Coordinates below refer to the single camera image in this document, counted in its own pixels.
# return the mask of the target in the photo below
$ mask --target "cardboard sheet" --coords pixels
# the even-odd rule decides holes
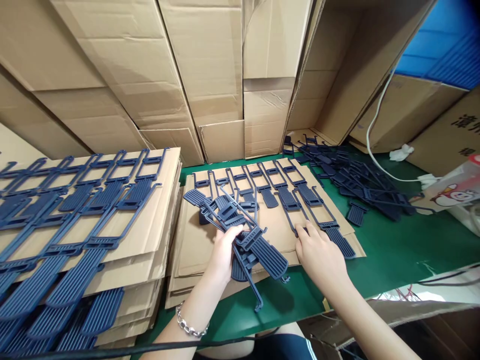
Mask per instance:
[[[105,86],[55,9],[44,0],[1,2],[0,63],[30,91]]]
[[[294,83],[294,77],[244,80],[246,158],[279,153]]]
[[[108,87],[33,94],[95,153],[150,148]]]
[[[153,150],[150,152],[150,156],[158,156],[163,153],[163,150]],[[129,153],[128,158],[136,157],[139,153]],[[117,249],[108,252],[103,262],[107,265],[104,271],[99,272],[94,277],[90,286],[85,294],[92,294],[99,291],[114,289],[122,286],[138,284],[149,280],[138,279],[137,274],[141,274],[142,271],[147,274],[150,273],[152,261],[155,252],[159,249],[159,242],[164,232],[167,212],[173,209],[169,209],[169,201],[173,195],[178,193],[178,176],[180,175],[179,165],[180,149],[169,149],[165,155],[162,171],[158,176],[158,181],[162,183],[154,190],[149,201],[145,205],[145,208],[137,217],[135,223],[132,225],[130,231],[125,238],[120,242]],[[105,155],[105,159],[112,159],[114,155]],[[76,162],[85,161],[86,159],[75,159]],[[157,165],[146,165],[142,169],[142,175],[150,174],[152,171],[156,171]],[[119,168],[114,176],[122,176],[129,173],[131,168]],[[87,179],[95,179],[102,173],[101,169],[93,170],[88,174]],[[121,212],[115,214],[104,229],[100,232],[100,235],[109,234],[110,236],[121,232],[125,224],[130,220],[132,216],[131,211]],[[77,224],[70,230],[70,232],[63,238],[60,244],[70,244],[83,241],[88,234],[92,226],[96,224],[98,220],[97,216],[88,218],[81,218]],[[51,236],[57,230],[56,227],[44,228],[35,231],[27,241],[9,258],[9,260],[23,259],[30,256],[35,256],[51,238]],[[3,231],[2,238],[6,239],[15,236],[15,231]],[[70,258],[63,268],[63,271],[71,269],[80,260],[81,256]],[[131,266],[129,271],[122,269],[125,265]],[[122,272],[121,276],[112,269]],[[17,279],[18,281],[24,280],[29,277],[33,271],[24,273]]]
[[[243,119],[241,1],[158,4],[198,131]]]
[[[370,132],[371,149],[387,153],[401,148],[466,93],[438,81],[394,75]],[[378,97],[350,132],[361,144],[367,142],[367,129],[377,106]]]
[[[184,158],[203,155],[155,0],[51,0],[91,62],[141,130],[189,129]],[[157,138],[157,149],[168,145]]]
[[[37,99],[10,74],[0,70],[0,122],[50,159],[90,154],[68,131],[50,117]]]
[[[286,158],[279,160],[282,166],[287,166],[288,160]],[[296,164],[297,168],[300,170],[302,175],[307,180],[310,186],[317,186],[317,191],[322,199],[325,201],[326,205],[330,209],[330,211],[335,216],[338,224],[340,225],[340,232],[342,235],[351,234],[354,232],[352,226],[346,221],[340,211],[337,209],[335,204],[332,200],[328,197],[328,195],[323,191],[321,186],[318,184],[317,180],[315,179],[314,175],[310,172],[306,166],[300,166],[293,160],[294,164]],[[271,161],[267,161],[264,163],[267,169],[274,167]],[[253,171],[258,169],[258,165],[251,164],[248,165],[248,168]],[[241,173],[241,169],[239,167],[231,168],[234,175]],[[225,169],[216,169],[213,170],[215,173],[216,178],[225,177]],[[208,174],[206,171],[198,172],[197,174],[197,181],[202,179],[207,179]],[[257,182],[257,186],[266,185],[266,182],[263,178],[257,177],[255,179]],[[280,176],[273,175],[272,181],[275,183],[281,182]],[[248,187],[247,180],[240,180],[237,181],[238,187],[242,189],[246,189]],[[185,184],[185,192],[190,189],[194,188],[193,183],[193,176],[188,176]],[[289,183],[289,189],[293,190],[294,187],[291,183]],[[200,188],[206,196],[210,195],[210,190],[208,187]],[[217,197],[217,192],[215,187],[213,187],[213,198]],[[289,223],[286,219],[285,213],[280,206],[275,208],[267,209],[262,196],[258,195],[258,204],[260,210],[258,212],[258,223],[262,228],[268,227],[268,232],[265,235],[265,239],[269,241],[272,245],[274,245],[281,253],[289,253],[295,250],[295,242],[296,238],[292,230],[290,229]],[[323,207],[315,207],[313,208],[313,213],[318,218],[319,221],[330,221],[331,218],[328,213],[325,211]],[[291,221],[295,223],[305,223],[305,218],[300,211],[293,211],[290,213]],[[176,234],[177,239],[178,237],[181,238],[181,248],[179,250],[179,261],[178,261],[178,270],[174,273],[175,276],[188,276],[193,274],[200,274],[202,273],[209,261],[210,253],[213,248],[213,238],[216,234],[216,228],[211,225],[199,225],[199,210],[196,206],[193,206],[186,202],[185,200],[182,203],[182,209],[180,211],[180,218],[179,218],[179,228],[181,227],[182,231]]]
[[[245,0],[243,78],[295,78],[311,0]]]

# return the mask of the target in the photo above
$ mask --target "cardboard panel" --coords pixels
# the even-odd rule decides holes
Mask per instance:
[[[229,121],[200,127],[206,162],[221,163],[245,156],[245,121]]]
[[[244,81],[245,157],[278,154],[294,77]]]
[[[9,74],[0,71],[0,123],[50,159],[89,151],[51,118]]]
[[[95,153],[149,147],[107,87],[36,91],[34,95]]]
[[[243,78],[297,76],[311,0],[243,1]]]
[[[195,125],[243,119],[241,1],[158,3]]]
[[[198,165],[200,142],[157,2],[51,2],[136,125],[188,128],[195,149],[182,155]]]
[[[371,147],[385,152],[399,149],[466,92],[437,81],[394,75],[370,133]],[[367,142],[367,129],[377,106],[376,98],[350,132],[362,144]]]
[[[422,132],[406,160],[428,173],[444,176],[480,153],[480,87],[476,87]]]
[[[44,157],[43,153],[0,123],[0,169],[11,161],[25,164],[27,167],[38,158]]]
[[[183,166],[204,164],[204,158],[198,153],[199,149],[189,128],[141,130],[140,132],[156,148],[182,148],[180,160]]]
[[[433,4],[395,1],[364,12],[316,129],[335,144],[346,138]]]
[[[62,19],[44,0],[1,2],[0,63],[30,91],[105,86]]]

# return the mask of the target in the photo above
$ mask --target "corrugated cardboard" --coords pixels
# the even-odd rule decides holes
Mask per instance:
[[[359,11],[337,9],[321,13],[287,130],[312,128],[317,123],[360,15]]]
[[[33,94],[95,153],[149,148],[108,87]]]
[[[69,155],[84,157],[90,153],[1,69],[0,123],[50,159],[63,159]]]
[[[286,166],[288,163],[287,159],[280,159],[280,163],[283,166]],[[308,181],[308,184],[311,186],[317,185],[317,191],[322,197],[322,199],[327,204],[330,211],[335,216],[338,224],[340,225],[340,232],[345,236],[354,232],[352,226],[345,220],[343,215],[337,209],[335,204],[329,198],[329,196],[323,191],[321,186],[318,184],[314,175],[310,172],[306,166],[300,166],[298,163],[293,160],[294,164],[297,165],[302,175]],[[265,167],[267,169],[274,167],[271,161],[266,161]],[[257,170],[258,166],[256,164],[248,165],[248,168],[253,171]],[[231,168],[234,175],[239,174],[241,169],[239,167]],[[215,169],[213,170],[216,178],[225,177],[225,169]],[[197,172],[197,181],[206,179],[208,177],[206,171]],[[280,182],[280,175],[273,175],[275,182]],[[265,185],[265,180],[263,178],[256,178],[257,186]],[[238,187],[246,189],[248,186],[247,180],[237,181]],[[185,184],[185,191],[193,189],[193,176],[188,176]],[[293,185],[289,184],[289,189],[293,190]],[[200,190],[207,196],[210,195],[210,191],[207,190],[207,187],[200,188]],[[217,197],[216,190],[213,189],[213,198]],[[297,238],[295,238],[294,233],[290,229],[289,223],[286,219],[285,213],[281,206],[267,209],[263,197],[260,195],[258,197],[258,204],[260,210],[258,212],[258,223],[260,226],[268,227],[268,233],[266,235],[266,240],[270,241],[278,251],[281,253],[290,253],[295,250],[295,243]],[[323,207],[313,208],[315,216],[319,221],[330,221],[331,218],[325,211]],[[303,223],[305,218],[299,212],[290,213],[291,220],[293,223]],[[211,225],[199,225],[199,210],[196,206],[193,206],[184,200],[182,202],[182,209],[180,210],[180,216],[178,220],[178,231],[176,237],[181,238],[181,249],[179,250],[178,256],[178,271],[173,275],[178,276],[189,276],[193,274],[202,273],[209,261],[210,254],[213,248],[213,238],[216,234],[216,228]],[[363,251],[357,251],[358,256],[365,256]]]
[[[307,64],[315,63],[309,60],[310,56],[315,58],[319,54],[324,54],[325,58],[329,59],[324,64],[325,70],[329,70],[329,66],[333,66],[333,63],[339,62],[342,58],[343,61],[340,65],[333,66],[338,72],[326,100],[318,98],[319,101],[316,103],[300,101],[304,104],[309,103],[307,109],[302,110],[300,107],[295,110],[297,112],[295,117],[302,123],[297,126],[294,121],[289,121],[288,129],[312,127],[310,120],[305,122],[302,115],[316,116],[321,107],[320,115],[314,125],[315,129],[332,145],[340,144],[370,104],[387,78],[389,70],[418,31],[435,2],[435,0],[327,1],[325,10],[327,22],[328,17],[332,18],[335,12],[337,16],[343,18],[344,27],[338,28],[336,41],[333,37],[327,38],[322,48],[311,51],[314,48],[315,41],[312,41],[314,35],[321,31],[319,23],[322,22],[320,13],[323,4],[317,2],[312,10],[310,27],[305,40],[305,55],[302,58],[299,78],[293,91],[289,118],[292,117],[293,108],[299,98],[298,88],[303,79],[310,75],[306,71]],[[338,24],[333,21],[330,25],[335,29]],[[323,83],[318,87],[327,88],[328,81],[322,79]]]
[[[204,126],[244,118],[241,1],[158,3],[207,161],[243,158],[243,143],[235,141],[229,146],[231,151],[218,152],[215,139],[202,137]],[[233,124],[231,128],[221,128],[234,132],[237,127]]]
[[[189,129],[184,166],[204,163],[198,136],[155,0],[51,0],[141,130]],[[165,135],[154,147],[172,146]]]
[[[410,145],[406,160],[441,177],[480,153],[480,87],[441,115]]]
[[[295,78],[311,0],[243,1],[243,79]]]
[[[26,168],[38,158],[44,157],[43,153],[0,123],[0,169],[12,161],[25,164]]]
[[[295,78],[244,80],[245,157],[278,154]]]
[[[370,148],[386,153],[407,144],[467,91],[438,81],[394,75],[383,97],[380,112],[370,132]],[[378,106],[370,105],[350,132],[361,144]]]
[[[206,162],[221,163],[245,156],[245,121],[229,121],[200,126]]]
[[[105,86],[62,19],[44,0],[1,2],[0,63],[30,91]]]
[[[163,150],[153,150],[150,156],[159,156]],[[128,158],[138,156],[138,152],[128,154]],[[162,171],[158,176],[158,182],[162,186],[157,187],[142,212],[139,214],[135,223],[130,228],[128,234],[122,239],[117,249],[109,251],[103,259],[105,268],[97,273],[87,288],[85,295],[97,293],[100,291],[119,288],[122,286],[134,285],[148,280],[152,267],[152,262],[157,250],[162,249],[160,240],[166,226],[167,212],[172,194],[178,193],[178,177],[180,176],[179,164],[180,149],[172,148],[167,150],[164,158]],[[114,155],[106,155],[105,159],[112,159]],[[75,159],[74,164],[81,164],[81,159]],[[45,166],[54,165],[52,161]],[[156,165],[147,165],[142,169],[142,174],[151,174]],[[130,168],[119,168],[115,176],[122,176],[130,172]],[[99,174],[95,170],[89,173],[89,178],[95,179]],[[131,218],[131,212],[126,211],[114,215],[109,223],[100,232],[102,234],[117,234],[118,229],[123,229],[126,222]],[[83,241],[86,234],[98,221],[98,217],[92,216],[81,218],[63,238],[61,244],[70,244]],[[39,250],[47,243],[57,229],[55,227],[45,229],[44,231],[34,232],[27,241],[9,258],[9,260],[24,259],[35,256]],[[63,271],[71,269],[80,260],[81,256],[72,257],[63,267]],[[18,281],[28,278],[33,271],[23,273],[18,277]]]

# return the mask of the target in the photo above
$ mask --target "silver bracelet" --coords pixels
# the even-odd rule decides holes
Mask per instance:
[[[185,332],[188,335],[194,336],[196,338],[201,338],[203,335],[205,335],[207,333],[207,330],[209,329],[210,322],[206,325],[205,330],[203,330],[202,332],[195,331],[195,329],[193,327],[188,327],[187,322],[184,319],[182,319],[182,315],[180,314],[180,310],[182,310],[182,305],[183,304],[184,304],[184,301],[182,301],[180,303],[180,305],[178,305],[176,307],[176,321],[178,322],[178,326],[180,326],[181,329],[185,330]]]

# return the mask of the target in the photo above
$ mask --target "stack of cardboard sheets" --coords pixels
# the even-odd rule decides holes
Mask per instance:
[[[135,183],[136,176],[155,174],[159,168],[158,163],[145,163],[141,167],[141,161],[146,157],[154,158],[161,156],[163,163],[160,173],[156,181],[152,182],[152,184],[161,183],[161,185],[156,186],[152,190],[143,209],[139,212],[127,234],[120,240],[118,247],[106,253],[106,256],[101,261],[103,268],[93,276],[83,293],[83,300],[88,300],[85,298],[91,297],[95,299],[95,296],[103,294],[103,292],[108,290],[122,288],[124,291],[113,325],[106,331],[98,334],[94,341],[95,346],[101,346],[102,348],[118,347],[119,345],[125,344],[132,345],[135,343],[137,335],[144,333],[153,326],[160,294],[164,285],[168,249],[173,237],[171,229],[175,228],[174,222],[180,208],[179,177],[182,167],[182,163],[180,162],[180,148],[151,150],[146,155],[142,154],[141,157],[139,157],[140,155],[141,152],[139,151],[126,153],[123,157],[124,160],[140,159],[140,163],[137,163],[136,166],[113,167],[110,170],[109,177],[119,178],[131,174],[129,182],[133,184]],[[106,161],[115,158],[116,155],[112,154],[103,155],[99,159]],[[70,165],[86,164],[89,159],[90,157],[75,158]],[[60,160],[47,160],[43,167],[46,169],[54,167],[59,163]],[[17,164],[14,169],[23,169],[28,165],[28,163]],[[92,167],[90,171],[88,171],[87,176],[82,180],[99,179],[105,171],[105,168]],[[61,174],[50,184],[50,188],[68,184],[74,175],[75,174],[67,173]],[[0,188],[3,189],[10,181],[11,179],[4,179],[0,176]],[[41,177],[29,177],[17,190],[35,188],[39,185],[40,181],[42,181]],[[100,187],[105,191],[105,181]],[[63,195],[63,198],[67,198],[68,195],[74,194],[77,190],[75,184],[72,184],[68,190],[68,194]],[[7,201],[5,197],[7,194],[8,192],[2,194],[3,198],[0,198],[0,206]],[[34,203],[39,197],[32,196],[31,198],[32,203]],[[59,214],[59,208],[60,207],[57,207],[51,214]],[[98,236],[116,237],[120,235],[126,228],[127,223],[132,219],[132,214],[132,211],[127,210],[115,212],[108,222],[105,223],[105,226]],[[88,238],[88,234],[93,226],[99,221],[99,217],[100,215],[80,217],[58,244],[65,245],[84,242],[85,239]],[[24,282],[38,271],[42,264],[41,254],[45,253],[45,246],[58,229],[58,226],[47,226],[36,229],[7,261],[0,262],[0,266],[5,266],[5,264],[12,261],[39,257],[36,267],[33,270],[20,273],[17,277],[17,283]],[[20,231],[21,229],[0,231],[0,254],[5,252],[5,248]],[[66,261],[57,277],[57,282],[52,285],[51,289],[54,289],[58,281],[62,280],[62,274],[64,272],[74,268],[82,257],[86,256],[86,253],[90,251],[89,249],[85,250],[85,247],[83,247],[83,249],[80,255],[71,256]],[[13,284],[11,288],[15,290],[17,285],[18,284]],[[40,305],[45,303],[50,293],[51,290],[46,293]],[[56,336],[61,338],[63,332],[60,332]],[[45,350],[54,351],[55,347],[47,348],[43,351]]]
[[[282,158],[278,161],[282,167],[290,165],[287,158]],[[366,256],[364,250],[362,249],[362,246],[360,245],[357,237],[355,236],[355,230],[346,221],[344,216],[337,209],[337,207],[329,198],[327,193],[322,189],[315,176],[311,173],[310,169],[307,166],[300,166],[295,159],[292,160],[292,163],[296,166],[301,175],[305,178],[310,188],[316,186],[318,194],[324,200],[326,206],[328,207],[328,209],[330,209],[333,216],[337,220],[340,226],[340,233],[351,245],[351,247],[356,253],[356,256]],[[250,172],[258,170],[259,164],[260,163],[247,165],[248,170]],[[263,162],[263,165],[266,169],[271,169],[275,167],[272,161],[265,161]],[[231,168],[231,174],[233,175],[241,174],[242,171],[242,168],[239,166]],[[213,173],[216,179],[229,177],[230,182],[232,182],[231,174],[229,174],[230,171],[227,173],[225,168],[213,170]],[[297,173],[290,173],[289,175],[292,178],[292,181],[300,180],[300,175]],[[207,171],[200,171],[195,173],[195,177],[196,181],[206,180],[209,178],[209,174]],[[280,183],[282,181],[282,178],[279,174],[271,175],[270,179],[274,184]],[[255,177],[254,180],[255,185],[258,187],[267,185],[265,178],[263,178],[262,176]],[[237,180],[236,184],[240,190],[244,190],[249,187],[247,179]],[[183,192],[186,193],[187,191],[194,189],[194,187],[194,176],[189,175],[186,178]],[[294,186],[290,182],[288,182],[288,189],[290,191],[294,189]],[[199,188],[198,190],[205,194],[207,197],[212,195],[213,199],[219,196],[219,194],[223,195],[220,187],[215,186],[215,182],[212,183],[212,194],[210,194],[210,188],[208,186]],[[232,188],[228,184],[225,185],[224,190],[227,191],[227,193],[232,192]],[[295,234],[290,228],[289,222],[282,208],[280,200],[276,195],[275,197],[277,198],[279,205],[274,208],[267,208],[262,195],[257,195],[257,201],[259,205],[257,220],[260,227],[268,227],[268,231],[264,236],[265,239],[282,253],[282,255],[288,260],[289,266],[296,266],[300,264],[297,253],[295,251],[295,243],[297,241],[297,238],[295,237]],[[307,210],[305,203],[299,195],[298,197],[310,221],[314,224],[314,221],[311,217],[311,214]],[[313,207],[312,211],[319,222],[327,222],[332,220],[324,206]],[[306,219],[300,210],[292,211],[289,213],[289,215],[293,224],[300,223],[302,224],[302,226],[305,226]],[[168,282],[167,298],[165,303],[166,309],[176,306],[180,304],[183,300],[185,300],[192,291],[193,287],[200,280],[200,277],[205,271],[209,262],[210,254],[214,245],[215,234],[216,228],[212,224],[199,224],[199,208],[191,205],[186,200],[182,199],[176,233],[174,236],[174,245],[170,256],[171,269]],[[252,279],[255,283],[266,279],[268,276],[269,274],[261,267],[260,264],[257,264],[252,269]],[[223,293],[222,299],[227,298],[248,287],[248,282],[236,282],[231,280]],[[253,293],[251,297],[253,311],[255,299]]]

